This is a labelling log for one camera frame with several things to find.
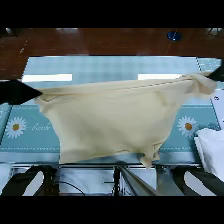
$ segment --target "yellow flower center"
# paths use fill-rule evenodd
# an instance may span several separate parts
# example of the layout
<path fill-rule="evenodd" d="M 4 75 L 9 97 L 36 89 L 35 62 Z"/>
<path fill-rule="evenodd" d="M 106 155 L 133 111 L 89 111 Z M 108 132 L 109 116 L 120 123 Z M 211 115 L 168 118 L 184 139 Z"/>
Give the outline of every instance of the yellow flower center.
<path fill-rule="evenodd" d="M 186 128 L 188 131 L 190 131 L 190 130 L 192 129 L 192 124 L 190 124 L 190 123 L 186 123 L 186 124 L 185 124 L 185 128 Z"/>
<path fill-rule="evenodd" d="M 14 131 L 19 130 L 19 124 L 14 124 L 14 125 L 12 126 L 12 129 L 13 129 Z"/>

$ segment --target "blue object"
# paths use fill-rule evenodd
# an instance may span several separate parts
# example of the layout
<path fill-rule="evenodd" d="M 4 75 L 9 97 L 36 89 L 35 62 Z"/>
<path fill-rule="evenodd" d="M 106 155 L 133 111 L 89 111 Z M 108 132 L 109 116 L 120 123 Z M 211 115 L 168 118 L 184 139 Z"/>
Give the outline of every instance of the blue object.
<path fill-rule="evenodd" d="M 167 37 L 172 41 L 180 41 L 182 38 L 181 33 L 174 31 L 167 33 Z"/>

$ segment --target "flower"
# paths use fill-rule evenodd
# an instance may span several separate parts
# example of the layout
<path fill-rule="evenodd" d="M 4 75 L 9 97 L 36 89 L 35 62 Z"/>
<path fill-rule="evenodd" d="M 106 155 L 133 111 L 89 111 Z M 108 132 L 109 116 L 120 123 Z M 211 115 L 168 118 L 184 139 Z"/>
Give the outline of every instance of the flower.
<path fill-rule="evenodd" d="M 14 117 L 8 122 L 5 131 L 8 138 L 17 138 L 26 130 L 26 121 L 22 117 Z"/>
<path fill-rule="evenodd" d="M 179 131 L 182 131 L 182 135 L 185 135 L 185 137 L 191 137 L 196 131 L 198 125 L 194 118 L 191 119 L 190 117 L 185 116 L 179 119 L 177 127 L 179 127 Z"/>

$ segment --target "wooden floor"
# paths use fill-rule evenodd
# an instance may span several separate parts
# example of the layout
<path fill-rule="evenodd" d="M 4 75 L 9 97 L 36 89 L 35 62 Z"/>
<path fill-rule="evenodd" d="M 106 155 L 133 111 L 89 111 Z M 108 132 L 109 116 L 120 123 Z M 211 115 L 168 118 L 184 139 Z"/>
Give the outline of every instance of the wooden floor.
<path fill-rule="evenodd" d="M 182 40 L 171 42 L 169 31 Z M 0 38 L 0 79 L 21 78 L 29 56 L 158 55 L 224 58 L 223 35 L 207 28 L 24 28 Z"/>

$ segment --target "beige cloth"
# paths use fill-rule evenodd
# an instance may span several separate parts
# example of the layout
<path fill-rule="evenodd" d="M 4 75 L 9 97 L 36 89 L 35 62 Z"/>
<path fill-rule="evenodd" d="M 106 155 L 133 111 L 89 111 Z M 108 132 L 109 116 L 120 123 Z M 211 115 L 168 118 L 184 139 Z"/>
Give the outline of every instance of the beige cloth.
<path fill-rule="evenodd" d="M 39 89 L 40 111 L 60 140 L 60 163 L 137 152 L 150 166 L 189 97 L 213 93 L 200 74 L 174 80 L 136 80 Z"/>

